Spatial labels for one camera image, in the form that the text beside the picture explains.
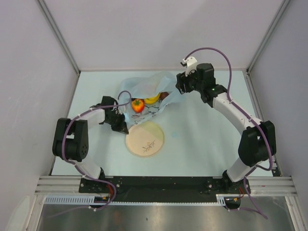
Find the round beige ceramic plate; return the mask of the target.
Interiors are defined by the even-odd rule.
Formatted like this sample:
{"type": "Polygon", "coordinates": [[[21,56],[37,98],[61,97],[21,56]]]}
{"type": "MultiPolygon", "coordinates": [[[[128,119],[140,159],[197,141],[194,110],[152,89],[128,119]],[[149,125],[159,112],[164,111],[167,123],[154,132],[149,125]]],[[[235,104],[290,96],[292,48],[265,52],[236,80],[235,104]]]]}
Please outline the round beige ceramic plate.
{"type": "Polygon", "coordinates": [[[126,147],[135,156],[148,158],[156,155],[165,143],[162,128],[153,121],[132,126],[126,135],[126,147]]]}

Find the light blue plastic bag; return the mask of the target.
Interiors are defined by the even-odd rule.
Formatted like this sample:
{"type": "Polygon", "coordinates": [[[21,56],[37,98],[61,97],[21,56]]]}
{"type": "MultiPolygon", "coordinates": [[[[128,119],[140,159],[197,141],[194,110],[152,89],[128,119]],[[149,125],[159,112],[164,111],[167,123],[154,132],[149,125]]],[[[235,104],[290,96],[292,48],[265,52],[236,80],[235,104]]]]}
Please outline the light blue plastic bag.
{"type": "Polygon", "coordinates": [[[122,93],[119,97],[119,103],[131,102],[133,99],[150,99],[158,96],[160,93],[168,93],[165,96],[159,96],[158,101],[150,104],[145,103],[142,112],[137,113],[132,109],[131,104],[122,106],[120,111],[124,114],[128,126],[143,123],[152,119],[155,115],[161,113],[166,106],[172,103],[179,103],[183,99],[176,88],[177,79],[171,72],[162,71],[151,76],[136,76],[124,79],[120,84],[120,91],[128,91],[122,93]]]}

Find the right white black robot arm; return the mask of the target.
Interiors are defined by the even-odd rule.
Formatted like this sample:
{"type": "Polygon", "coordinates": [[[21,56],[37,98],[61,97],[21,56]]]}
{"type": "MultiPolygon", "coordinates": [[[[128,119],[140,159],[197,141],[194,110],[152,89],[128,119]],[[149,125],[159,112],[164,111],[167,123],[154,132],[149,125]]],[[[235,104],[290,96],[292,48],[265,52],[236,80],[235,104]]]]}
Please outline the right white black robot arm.
{"type": "Polygon", "coordinates": [[[216,83],[212,64],[198,64],[195,69],[176,75],[176,88],[181,94],[196,91],[201,100],[223,114],[241,135],[238,159],[222,174],[214,191],[237,193],[244,188],[243,179],[264,161],[272,168],[276,154],[275,126],[248,114],[228,95],[228,90],[216,83]]]}

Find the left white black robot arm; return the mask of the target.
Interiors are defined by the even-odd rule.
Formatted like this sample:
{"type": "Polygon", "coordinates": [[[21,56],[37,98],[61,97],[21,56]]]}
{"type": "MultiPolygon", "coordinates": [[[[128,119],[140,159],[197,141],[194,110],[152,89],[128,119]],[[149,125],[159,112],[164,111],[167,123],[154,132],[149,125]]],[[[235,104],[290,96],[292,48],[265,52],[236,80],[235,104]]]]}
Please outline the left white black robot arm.
{"type": "Polygon", "coordinates": [[[119,104],[111,96],[103,96],[99,104],[91,106],[87,111],[74,118],[59,118],[56,124],[52,144],[52,153],[66,163],[71,164],[80,174],[90,180],[89,186],[95,192],[102,192],[106,185],[104,170],[88,156],[89,130],[97,125],[108,124],[112,131],[128,134],[125,115],[120,107],[130,104],[131,97],[119,104]]]}

